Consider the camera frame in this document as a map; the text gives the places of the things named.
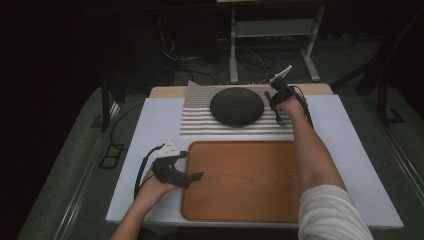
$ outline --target gray carpet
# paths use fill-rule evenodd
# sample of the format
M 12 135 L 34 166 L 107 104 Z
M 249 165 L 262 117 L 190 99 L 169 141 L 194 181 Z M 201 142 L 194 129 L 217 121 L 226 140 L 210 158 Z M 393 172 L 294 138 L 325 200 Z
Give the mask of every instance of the gray carpet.
M 358 43 L 352 47 L 352 41 L 353 39 L 350 37 L 343 37 L 321 39 L 317 42 L 312 57 L 322 82 L 330 84 L 364 64 L 373 56 L 379 46 L 379 43 L 370 42 Z M 296 54 L 300 43 L 301 41 L 288 41 L 287 45 L 278 48 L 279 52 L 273 62 L 264 60 L 264 64 L 270 66 L 268 76 L 273 76 L 284 69 L 287 64 L 291 64 L 294 69 L 287 77 L 289 83 L 310 82 L 306 68 L 299 54 Z M 267 52 L 266 47 L 251 48 L 251 50 L 261 52 L 261 56 L 275 55 L 275 50 L 270 53 Z M 266 75 L 262 63 L 249 51 L 244 54 L 244 57 L 255 61 L 256 65 L 246 65 L 246 62 L 244 62 L 245 66 L 239 64 L 240 83 L 260 82 Z M 214 84 L 214 81 L 217 80 L 218 83 L 228 83 L 229 74 L 226 64 L 226 57 L 222 57 L 218 63 L 214 64 L 202 65 L 199 62 L 181 64 L 185 68 L 180 68 L 176 72 L 175 85 L 185 85 L 188 80 L 203 85 Z M 193 74 L 187 69 L 195 69 L 209 73 L 209 75 Z M 334 92 L 341 96 L 362 144 L 405 224 L 405 228 L 398 230 L 373 230 L 373 235 L 375 239 L 420 239 L 424 234 L 424 228 L 421 227 L 424 222 L 423 204 L 417 197 L 416 189 L 411 186 L 410 179 L 406 177 L 400 167 L 396 159 L 396 152 L 392 150 L 386 135 L 389 132 L 399 141 L 410 162 L 422 175 L 424 174 L 424 162 L 421 159 L 421 156 L 424 156 L 422 149 L 424 121 L 405 103 L 395 89 L 390 89 L 389 107 L 397 109 L 405 123 L 391 124 L 389 129 L 384 128 L 375 117 L 375 93 L 370 97 L 360 97 L 355 93 L 354 89 L 359 80 L 360 76 Z M 73 212 L 72 217 L 65 218 L 65 223 L 67 223 L 65 225 L 68 228 L 65 230 L 61 228 L 61 231 L 58 232 L 58 235 L 61 236 L 59 238 L 107 239 L 110 236 L 116 225 L 107 223 L 104 219 L 125 160 L 125 152 L 115 169 L 99 169 L 97 164 L 105 154 L 114 124 L 133 107 L 142 104 L 144 98 L 145 96 L 142 95 L 127 96 L 126 101 L 119 104 L 119 114 L 112 119 L 111 127 L 107 132 L 101 133 L 100 129 L 91 127 L 95 117 L 101 114 L 99 91 L 93 93 L 70 132 L 56 165 L 21 232 L 21 239 L 54 238 L 69 206 L 79 207 Z M 113 135 L 115 143 L 122 143 L 128 147 L 140 111 L 141 106 L 119 120 Z M 84 177 L 87 169 L 90 170 L 89 176 Z M 80 198 L 73 198 L 75 192 L 80 193 Z M 176 239 L 178 236 L 178 239 L 184 239 L 183 236 L 187 236 L 184 235 L 187 233 L 187 229 L 180 229 L 180 234 L 177 233 L 176 228 L 172 227 L 152 227 L 152 229 L 163 239 Z M 204 232 L 192 231 L 192 239 L 195 239 L 195 236 L 197 236 L 196 239 L 202 239 L 201 236 L 205 234 L 219 237 L 226 234 L 222 229 L 202 230 Z M 284 233 L 278 231 L 265 231 L 261 234 L 260 239 L 285 239 Z

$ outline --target wooden cutting board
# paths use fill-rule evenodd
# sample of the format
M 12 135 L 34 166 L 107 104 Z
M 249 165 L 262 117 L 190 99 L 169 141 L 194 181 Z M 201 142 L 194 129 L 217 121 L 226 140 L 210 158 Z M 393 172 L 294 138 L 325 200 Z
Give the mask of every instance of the wooden cutting board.
M 297 223 L 299 187 L 292 141 L 201 141 L 190 145 L 184 190 L 190 221 Z

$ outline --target white table surface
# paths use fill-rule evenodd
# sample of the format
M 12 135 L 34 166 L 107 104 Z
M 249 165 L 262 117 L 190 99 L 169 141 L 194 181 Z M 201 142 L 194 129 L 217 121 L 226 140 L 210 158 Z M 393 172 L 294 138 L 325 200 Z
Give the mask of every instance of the white table surface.
M 402 228 L 403 223 L 381 184 L 340 98 L 337 95 L 309 95 L 306 97 L 315 131 L 327 145 L 365 223 L 370 228 Z M 211 140 L 179 137 L 183 105 L 184 98 L 146 99 L 106 216 L 107 221 L 119 222 L 122 220 L 133 201 L 134 183 L 142 159 L 152 148 L 172 140 L 181 151 L 186 151 L 194 141 Z M 249 139 L 227 137 L 225 140 L 292 140 L 292 136 L 288 138 L 290 139 L 256 136 L 249 137 Z M 143 176 L 154 161 L 153 155 L 148 160 Z M 183 171 L 185 159 L 179 159 L 175 166 Z M 168 193 L 148 213 L 145 223 L 172 226 L 297 227 L 297 224 L 287 223 L 187 221 L 180 213 L 181 199 L 182 189 Z

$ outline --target white shirt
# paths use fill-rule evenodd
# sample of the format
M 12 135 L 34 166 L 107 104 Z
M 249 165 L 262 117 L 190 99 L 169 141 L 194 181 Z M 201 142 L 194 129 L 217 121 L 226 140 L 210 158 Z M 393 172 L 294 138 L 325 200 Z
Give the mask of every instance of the white shirt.
M 333 185 L 306 190 L 300 198 L 299 239 L 373 239 L 349 194 Z

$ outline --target dark gray stone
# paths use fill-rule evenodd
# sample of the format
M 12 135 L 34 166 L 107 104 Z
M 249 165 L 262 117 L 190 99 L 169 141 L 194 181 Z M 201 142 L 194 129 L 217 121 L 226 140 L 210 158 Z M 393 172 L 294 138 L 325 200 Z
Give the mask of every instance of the dark gray stone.
M 234 87 L 218 92 L 211 100 L 210 109 L 214 118 L 222 124 L 242 127 L 262 116 L 264 103 L 254 91 Z

